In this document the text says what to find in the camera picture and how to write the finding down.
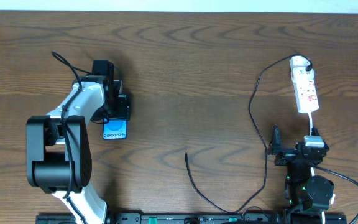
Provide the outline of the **blue Galaxy smartphone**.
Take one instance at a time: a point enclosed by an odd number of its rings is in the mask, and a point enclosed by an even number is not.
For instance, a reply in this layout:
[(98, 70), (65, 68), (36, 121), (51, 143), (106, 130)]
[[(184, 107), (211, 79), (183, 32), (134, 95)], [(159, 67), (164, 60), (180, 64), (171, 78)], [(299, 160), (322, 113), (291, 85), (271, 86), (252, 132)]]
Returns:
[(103, 139), (117, 140), (127, 137), (127, 121), (126, 120), (105, 120), (103, 124)]

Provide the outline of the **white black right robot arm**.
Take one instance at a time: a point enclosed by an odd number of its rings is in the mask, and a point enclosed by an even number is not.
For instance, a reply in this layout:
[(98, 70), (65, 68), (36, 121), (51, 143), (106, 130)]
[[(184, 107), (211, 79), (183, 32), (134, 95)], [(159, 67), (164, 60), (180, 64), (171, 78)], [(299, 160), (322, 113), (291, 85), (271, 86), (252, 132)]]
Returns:
[(268, 154), (274, 155), (274, 164), (287, 168), (284, 194), (290, 206), (280, 214), (282, 223), (325, 223), (334, 184), (316, 175), (313, 167), (323, 161), (329, 151), (316, 128), (293, 148), (282, 147), (280, 130), (273, 127)]

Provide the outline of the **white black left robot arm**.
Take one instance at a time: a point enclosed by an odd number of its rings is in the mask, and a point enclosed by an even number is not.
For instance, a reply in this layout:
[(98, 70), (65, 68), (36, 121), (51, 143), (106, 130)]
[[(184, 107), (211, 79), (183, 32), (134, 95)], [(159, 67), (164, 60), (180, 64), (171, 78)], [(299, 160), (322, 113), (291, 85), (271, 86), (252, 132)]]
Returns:
[(27, 181), (63, 202), (75, 223), (114, 221), (91, 183), (87, 126), (102, 125), (104, 140), (127, 137), (131, 107), (116, 71), (110, 61), (94, 60), (92, 70), (75, 78), (60, 105), (27, 120)]

